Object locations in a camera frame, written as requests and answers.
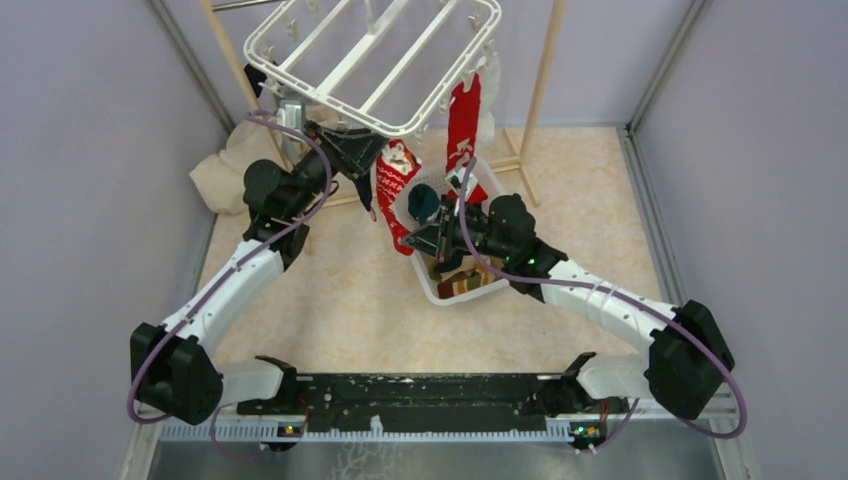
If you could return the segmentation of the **red snowflake sock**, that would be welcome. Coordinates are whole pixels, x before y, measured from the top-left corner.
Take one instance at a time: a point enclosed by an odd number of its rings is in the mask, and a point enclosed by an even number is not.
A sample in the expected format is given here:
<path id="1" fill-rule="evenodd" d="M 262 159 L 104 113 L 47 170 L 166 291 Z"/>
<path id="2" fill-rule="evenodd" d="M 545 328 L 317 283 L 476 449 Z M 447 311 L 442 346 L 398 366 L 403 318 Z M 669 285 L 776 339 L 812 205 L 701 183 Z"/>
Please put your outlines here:
<path id="1" fill-rule="evenodd" d="M 375 167 L 378 206 L 389 228 L 394 249 L 404 256 L 413 253 L 412 248 L 401 243 L 409 230 L 398 220 L 393 205 L 420 169 L 420 161 L 401 139 L 388 141 Z"/>

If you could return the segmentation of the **white plastic sock hanger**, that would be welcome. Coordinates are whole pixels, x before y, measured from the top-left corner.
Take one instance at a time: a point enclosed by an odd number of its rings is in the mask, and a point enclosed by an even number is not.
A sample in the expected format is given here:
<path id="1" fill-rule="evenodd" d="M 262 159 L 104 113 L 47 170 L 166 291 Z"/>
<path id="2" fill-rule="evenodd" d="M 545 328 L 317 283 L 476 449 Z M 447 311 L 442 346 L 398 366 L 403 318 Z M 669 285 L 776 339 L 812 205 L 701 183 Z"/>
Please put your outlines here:
<path id="1" fill-rule="evenodd" d="M 405 137 L 447 115 L 501 19 L 496 1 L 285 1 L 243 55 L 271 88 Z"/>

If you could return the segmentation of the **dark navy sock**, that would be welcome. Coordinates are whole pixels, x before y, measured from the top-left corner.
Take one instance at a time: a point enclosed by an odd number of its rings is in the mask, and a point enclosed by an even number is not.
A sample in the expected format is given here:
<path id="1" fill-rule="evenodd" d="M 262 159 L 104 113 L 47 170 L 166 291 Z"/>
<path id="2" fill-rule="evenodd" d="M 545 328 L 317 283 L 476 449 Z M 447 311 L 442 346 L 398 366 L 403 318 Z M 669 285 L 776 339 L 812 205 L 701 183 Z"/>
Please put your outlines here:
<path id="1" fill-rule="evenodd" d="M 244 75 L 252 89 L 255 98 L 259 98 L 262 94 L 263 84 L 267 80 L 267 75 L 254 67 L 251 64 L 246 64 L 243 68 Z"/>

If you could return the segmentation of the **white fluffy sock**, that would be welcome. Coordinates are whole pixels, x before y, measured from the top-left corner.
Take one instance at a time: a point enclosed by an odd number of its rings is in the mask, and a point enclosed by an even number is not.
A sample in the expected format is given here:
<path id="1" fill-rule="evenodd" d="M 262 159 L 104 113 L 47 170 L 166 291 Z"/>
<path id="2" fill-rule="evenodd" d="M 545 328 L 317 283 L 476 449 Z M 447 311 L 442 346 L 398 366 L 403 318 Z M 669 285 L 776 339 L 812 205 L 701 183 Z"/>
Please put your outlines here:
<path id="1" fill-rule="evenodd" d="M 500 93 L 501 61 L 497 53 L 484 58 L 478 70 L 481 83 L 481 104 L 477 129 L 477 146 L 485 147 L 495 139 L 495 119 L 492 108 Z"/>

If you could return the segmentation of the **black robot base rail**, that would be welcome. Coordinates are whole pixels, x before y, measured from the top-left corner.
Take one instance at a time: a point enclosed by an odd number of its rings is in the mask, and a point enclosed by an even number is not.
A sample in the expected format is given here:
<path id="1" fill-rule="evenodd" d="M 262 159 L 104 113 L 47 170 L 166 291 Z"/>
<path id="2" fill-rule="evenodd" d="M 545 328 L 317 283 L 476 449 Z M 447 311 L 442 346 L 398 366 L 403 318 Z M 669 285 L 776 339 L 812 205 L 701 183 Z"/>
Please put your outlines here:
<path id="1" fill-rule="evenodd" d="M 222 440 L 603 443 L 617 421 L 667 411 L 645 399 L 593 400 L 564 374 L 301 374 L 268 400 L 226 408 Z"/>

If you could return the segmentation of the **white plastic laundry basket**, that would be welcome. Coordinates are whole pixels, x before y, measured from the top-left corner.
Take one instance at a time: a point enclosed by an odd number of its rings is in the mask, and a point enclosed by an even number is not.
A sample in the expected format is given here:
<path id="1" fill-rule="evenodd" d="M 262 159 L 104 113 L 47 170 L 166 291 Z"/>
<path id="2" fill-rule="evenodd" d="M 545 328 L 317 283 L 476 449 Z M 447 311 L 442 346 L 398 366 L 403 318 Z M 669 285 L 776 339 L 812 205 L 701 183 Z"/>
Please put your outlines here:
<path id="1" fill-rule="evenodd" d="M 477 160 L 474 168 L 474 175 L 479 180 L 482 189 L 490 195 L 490 198 L 483 202 L 484 207 L 487 207 L 494 197 L 506 194 L 505 187 L 501 184 L 495 174 L 495 168 L 485 158 L 480 157 Z M 395 211 L 398 220 L 409 231 L 413 231 L 421 225 L 419 225 L 407 212 L 408 193 L 417 184 L 429 185 L 438 193 L 439 196 L 450 192 L 450 187 L 445 180 L 445 176 L 446 173 L 442 164 L 424 166 L 400 194 L 400 197 L 393 205 L 393 210 Z M 472 290 L 466 294 L 449 299 L 439 299 L 436 292 L 437 283 L 439 281 L 445 280 L 457 272 L 470 270 L 475 265 L 479 266 L 479 262 L 474 260 L 471 255 L 465 254 L 458 269 L 439 273 L 434 271 L 437 262 L 436 259 L 430 255 L 414 251 L 409 256 L 409 259 L 424 295 L 430 303 L 436 306 L 447 307 L 461 302 L 471 301 L 508 287 L 508 282 L 506 280 L 496 280 L 487 286 Z"/>

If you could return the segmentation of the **beige crumpled cloth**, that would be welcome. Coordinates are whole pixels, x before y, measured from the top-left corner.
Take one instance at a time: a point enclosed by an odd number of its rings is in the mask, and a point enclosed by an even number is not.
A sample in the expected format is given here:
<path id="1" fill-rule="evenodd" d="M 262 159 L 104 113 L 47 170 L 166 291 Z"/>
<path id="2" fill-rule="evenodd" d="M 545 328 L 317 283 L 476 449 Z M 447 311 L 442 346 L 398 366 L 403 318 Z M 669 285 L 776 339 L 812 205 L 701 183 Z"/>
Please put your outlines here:
<path id="1" fill-rule="evenodd" d="M 210 211 L 238 215 L 247 210 L 243 179 L 253 162 L 268 159 L 283 166 L 268 141 L 268 134 L 280 143 L 281 132 L 271 132 L 263 125 L 244 120 L 232 131 L 224 148 L 207 156 L 190 172 L 191 181 Z"/>

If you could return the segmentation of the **red plain sock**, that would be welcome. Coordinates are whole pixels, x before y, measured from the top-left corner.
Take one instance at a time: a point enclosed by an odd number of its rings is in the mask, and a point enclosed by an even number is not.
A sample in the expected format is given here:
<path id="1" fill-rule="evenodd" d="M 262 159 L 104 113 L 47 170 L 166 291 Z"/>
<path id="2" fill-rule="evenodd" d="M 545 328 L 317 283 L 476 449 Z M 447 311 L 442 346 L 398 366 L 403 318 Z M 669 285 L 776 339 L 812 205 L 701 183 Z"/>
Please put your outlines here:
<path id="1" fill-rule="evenodd" d="M 447 173 L 457 166 L 466 167 L 475 156 L 481 108 L 480 75 L 474 73 L 469 83 L 461 81 L 451 93 L 446 150 Z"/>

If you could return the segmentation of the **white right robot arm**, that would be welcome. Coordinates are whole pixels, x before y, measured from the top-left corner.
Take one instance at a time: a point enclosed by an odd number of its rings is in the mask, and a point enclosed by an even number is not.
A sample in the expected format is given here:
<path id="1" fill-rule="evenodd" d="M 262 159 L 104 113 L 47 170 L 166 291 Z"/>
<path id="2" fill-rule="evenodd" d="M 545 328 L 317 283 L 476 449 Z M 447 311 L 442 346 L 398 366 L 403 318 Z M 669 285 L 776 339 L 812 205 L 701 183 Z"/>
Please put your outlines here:
<path id="1" fill-rule="evenodd" d="M 748 411 L 732 375 L 735 360 L 710 309 L 695 300 L 675 306 L 606 281 L 541 240 L 517 194 L 487 207 L 444 198 L 433 218 L 402 243 L 439 260 L 456 252 L 502 261 L 497 276 L 516 291 L 573 313 L 624 340 L 629 356 L 589 356 L 563 385 L 563 398 L 588 412 L 603 398 L 650 398 L 685 422 L 699 418 L 722 387 L 739 422 Z"/>

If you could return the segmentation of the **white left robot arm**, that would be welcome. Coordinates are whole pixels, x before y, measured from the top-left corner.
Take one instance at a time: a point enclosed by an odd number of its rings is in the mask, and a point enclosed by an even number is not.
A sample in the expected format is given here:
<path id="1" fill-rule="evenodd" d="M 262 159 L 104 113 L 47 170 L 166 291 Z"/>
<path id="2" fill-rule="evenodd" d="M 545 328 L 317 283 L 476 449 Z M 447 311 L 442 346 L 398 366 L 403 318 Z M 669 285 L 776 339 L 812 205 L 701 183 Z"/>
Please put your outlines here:
<path id="1" fill-rule="evenodd" d="M 157 325 L 140 324 L 130 338 L 128 416 L 136 405 L 198 425 L 220 408 L 262 401 L 277 414 L 292 411 L 300 388 L 291 366 L 270 357 L 217 366 L 213 356 L 250 304 L 298 258 L 308 220 L 326 203 L 336 175 L 368 178 L 388 138 L 367 128 L 334 130 L 310 122 L 290 135 L 308 149 L 286 171 L 276 162 L 251 163 L 243 177 L 250 223 L 234 254 L 184 306 Z"/>

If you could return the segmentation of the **teal sock in basket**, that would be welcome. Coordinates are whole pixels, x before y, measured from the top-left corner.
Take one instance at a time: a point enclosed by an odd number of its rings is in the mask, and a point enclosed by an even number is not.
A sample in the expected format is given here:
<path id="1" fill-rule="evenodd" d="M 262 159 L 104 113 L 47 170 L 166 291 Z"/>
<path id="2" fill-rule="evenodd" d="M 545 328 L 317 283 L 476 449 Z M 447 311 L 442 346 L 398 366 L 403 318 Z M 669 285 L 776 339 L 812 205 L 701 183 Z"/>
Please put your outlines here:
<path id="1" fill-rule="evenodd" d="M 415 185 L 407 196 L 407 212 L 419 224 L 428 223 L 438 212 L 441 199 L 429 185 Z"/>

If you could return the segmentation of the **navy red sock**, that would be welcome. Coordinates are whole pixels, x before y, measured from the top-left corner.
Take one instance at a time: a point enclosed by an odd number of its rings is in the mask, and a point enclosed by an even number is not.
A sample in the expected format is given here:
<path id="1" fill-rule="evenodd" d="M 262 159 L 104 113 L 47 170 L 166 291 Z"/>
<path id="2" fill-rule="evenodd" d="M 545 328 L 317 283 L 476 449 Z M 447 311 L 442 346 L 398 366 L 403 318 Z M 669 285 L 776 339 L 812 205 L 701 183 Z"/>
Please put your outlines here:
<path id="1" fill-rule="evenodd" d="M 369 176 L 361 176 L 353 180 L 360 203 L 372 222 L 376 222 L 376 212 L 373 208 L 373 188 Z"/>

